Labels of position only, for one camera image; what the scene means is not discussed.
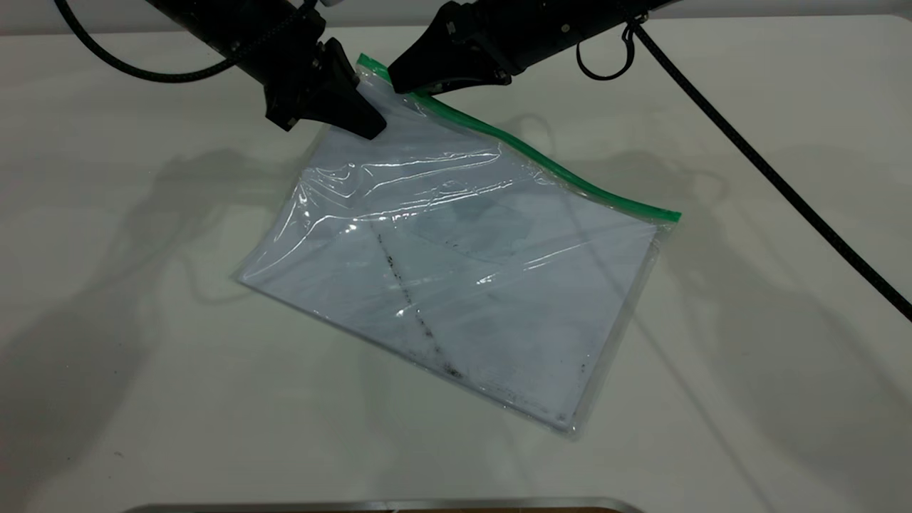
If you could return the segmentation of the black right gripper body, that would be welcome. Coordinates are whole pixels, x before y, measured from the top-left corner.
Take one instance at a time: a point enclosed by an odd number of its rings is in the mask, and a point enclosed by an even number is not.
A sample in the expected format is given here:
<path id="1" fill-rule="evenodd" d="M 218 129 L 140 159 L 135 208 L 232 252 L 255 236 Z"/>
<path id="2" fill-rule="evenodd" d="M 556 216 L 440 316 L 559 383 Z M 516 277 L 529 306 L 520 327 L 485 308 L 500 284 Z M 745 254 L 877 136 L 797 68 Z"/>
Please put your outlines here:
<path id="1" fill-rule="evenodd" d="M 625 20 L 613 1 L 476 1 L 460 6 L 456 40 L 521 73 Z"/>

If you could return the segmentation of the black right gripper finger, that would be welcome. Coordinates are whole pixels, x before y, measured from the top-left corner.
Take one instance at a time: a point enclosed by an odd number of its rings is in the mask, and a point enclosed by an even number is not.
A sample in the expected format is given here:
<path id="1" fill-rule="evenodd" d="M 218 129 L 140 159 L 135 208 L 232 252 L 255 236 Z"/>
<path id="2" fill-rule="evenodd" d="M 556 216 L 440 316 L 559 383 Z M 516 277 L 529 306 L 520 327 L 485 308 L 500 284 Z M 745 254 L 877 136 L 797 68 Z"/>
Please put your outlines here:
<path id="1" fill-rule="evenodd" d="M 470 4 L 443 4 L 420 38 L 388 66 L 394 91 L 424 93 L 419 90 L 424 67 L 493 68 L 492 59 L 472 40 L 477 32 Z"/>
<path id="2" fill-rule="evenodd" d="M 485 85 L 508 86 L 514 78 L 504 69 L 485 67 L 424 67 L 420 75 L 419 90 L 430 96 Z"/>

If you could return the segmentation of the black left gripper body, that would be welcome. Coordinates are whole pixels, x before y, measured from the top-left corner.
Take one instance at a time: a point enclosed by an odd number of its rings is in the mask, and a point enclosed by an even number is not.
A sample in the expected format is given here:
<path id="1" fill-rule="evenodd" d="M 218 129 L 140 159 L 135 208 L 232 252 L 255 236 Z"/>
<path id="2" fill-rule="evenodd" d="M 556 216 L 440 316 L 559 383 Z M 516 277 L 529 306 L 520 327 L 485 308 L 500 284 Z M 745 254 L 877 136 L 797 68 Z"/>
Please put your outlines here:
<path id="1" fill-rule="evenodd" d="M 325 28 L 317 4 L 238 4 L 231 54 L 244 56 L 237 67 L 261 86 L 275 86 L 312 61 Z"/>

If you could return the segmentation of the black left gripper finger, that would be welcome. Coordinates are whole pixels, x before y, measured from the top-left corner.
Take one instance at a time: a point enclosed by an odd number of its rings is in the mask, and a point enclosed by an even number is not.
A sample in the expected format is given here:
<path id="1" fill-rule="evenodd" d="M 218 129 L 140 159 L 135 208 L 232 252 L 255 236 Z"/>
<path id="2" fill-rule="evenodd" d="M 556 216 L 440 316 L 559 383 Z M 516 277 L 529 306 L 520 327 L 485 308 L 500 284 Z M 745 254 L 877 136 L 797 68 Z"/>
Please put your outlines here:
<path id="1" fill-rule="evenodd" d="M 323 82 L 335 90 L 355 90 L 361 81 L 336 38 L 321 42 L 318 52 L 319 69 Z"/>
<path id="2" fill-rule="evenodd" d="M 265 88 L 265 117 L 290 131 L 301 120 L 319 121 L 373 140 L 387 127 L 384 117 L 356 87 L 355 73 L 342 71 L 280 79 Z"/>

